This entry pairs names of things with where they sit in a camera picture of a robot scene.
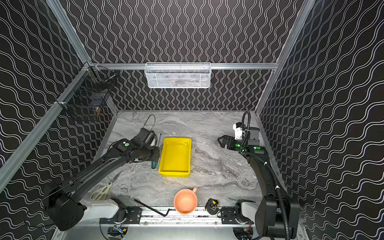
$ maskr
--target marble table surface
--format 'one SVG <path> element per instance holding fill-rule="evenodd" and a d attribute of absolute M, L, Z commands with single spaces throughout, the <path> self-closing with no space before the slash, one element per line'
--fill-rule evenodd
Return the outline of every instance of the marble table surface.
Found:
<path fill-rule="evenodd" d="M 151 162 L 126 164 L 104 178 L 90 192 L 113 181 L 109 195 L 127 205 L 136 205 L 133 198 L 150 206 L 173 206 L 175 194 L 181 189 L 198 188 L 198 206 L 205 206 L 209 198 L 220 206 L 234 206 L 238 199 L 260 202 L 261 190 L 246 159 L 235 151 L 221 148 L 217 138 L 234 136 L 232 125 L 240 122 L 243 112 L 119 112 L 108 139 L 109 145 L 122 138 L 133 138 L 150 114 L 156 116 L 153 131 L 160 136 L 160 153 L 166 137 L 192 139 L 191 173 L 189 177 L 163 177 L 159 164 L 151 169 Z M 150 128 L 151 118 L 147 123 Z M 251 116 L 251 127 L 257 127 Z M 261 136 L 260 145 L 264 146 Z"/>

